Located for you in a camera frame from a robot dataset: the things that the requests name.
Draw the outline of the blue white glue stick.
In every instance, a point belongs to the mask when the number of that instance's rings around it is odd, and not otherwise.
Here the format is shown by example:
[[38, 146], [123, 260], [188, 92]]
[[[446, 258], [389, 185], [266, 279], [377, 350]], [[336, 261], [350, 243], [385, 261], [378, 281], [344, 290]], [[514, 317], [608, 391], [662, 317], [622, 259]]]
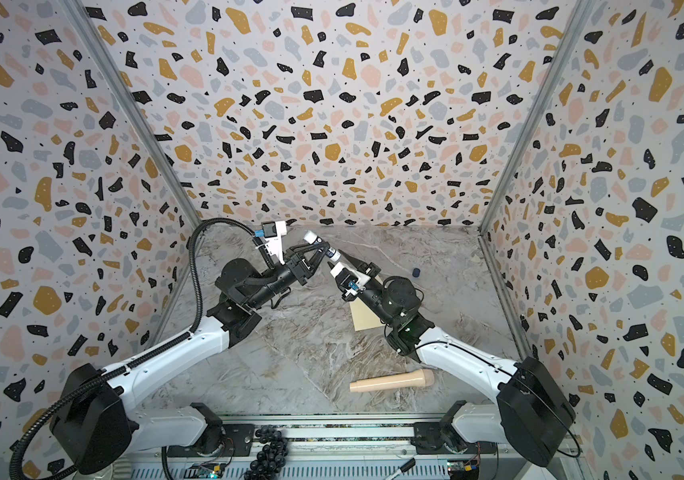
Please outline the blue white glue stick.
[[341, 253], [339, 250], [312, 230], [308, 230], [305, 233], [303, 240], [310, 246], [324, 253], [333, 264], [336, 264], [341, 260]]

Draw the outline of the cream paper envelope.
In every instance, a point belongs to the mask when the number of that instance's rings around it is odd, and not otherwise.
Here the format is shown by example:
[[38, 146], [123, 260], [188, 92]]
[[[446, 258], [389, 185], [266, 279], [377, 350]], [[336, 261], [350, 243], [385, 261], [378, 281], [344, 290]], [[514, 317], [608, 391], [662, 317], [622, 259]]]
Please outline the cream paper envelope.
[[349, 302], [352, 314], [353, 327], [356, 332], [374, 329], [382, 326], [382, 322], [362, 300], [360, 295], [356, 295]]

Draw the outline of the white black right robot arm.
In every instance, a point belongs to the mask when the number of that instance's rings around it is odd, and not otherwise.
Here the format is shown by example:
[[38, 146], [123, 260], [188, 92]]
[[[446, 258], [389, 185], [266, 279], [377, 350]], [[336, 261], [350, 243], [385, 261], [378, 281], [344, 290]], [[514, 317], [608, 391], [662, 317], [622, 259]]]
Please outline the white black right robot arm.
[[561, 453], [575, 412], [539, 360], [499, 357], [450, 335], [421, 313], [420, 291], [406, 277], [380, 281], [377, 265], [342, 255], [329, 266], [343, 299], [361, 301], [379, 319], [393, 350], [456, 377], [491, 401], [483, 420], [467, 402], [456, 402], [439, 423], [440, 447], [463, 452], [477, 442], [505, 443], [540, 467]]

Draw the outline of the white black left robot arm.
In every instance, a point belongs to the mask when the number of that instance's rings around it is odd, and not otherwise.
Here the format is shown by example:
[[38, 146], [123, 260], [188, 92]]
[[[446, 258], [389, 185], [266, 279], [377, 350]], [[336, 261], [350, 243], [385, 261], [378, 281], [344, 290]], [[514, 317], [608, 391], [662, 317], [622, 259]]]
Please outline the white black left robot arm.
[[277, 306], [293, 284], [306, 284], [324, 262], [339, 257], [328, 242], [313, 238], [263, 272], [246, 259], [231, 260], [215, 282], [218, 304], [187, 330], [107, 369], [87, 363], [74, 370], [50, 429], [76, 472], [97, 473], [124, 453], [163, 442], [198, 443], [214, 421], [211, 411], [188, 408], [166, 427], [163, 417], [139, 415], [138, 406], [177, 375], [240, 343], [259, 324], [263, 305]]

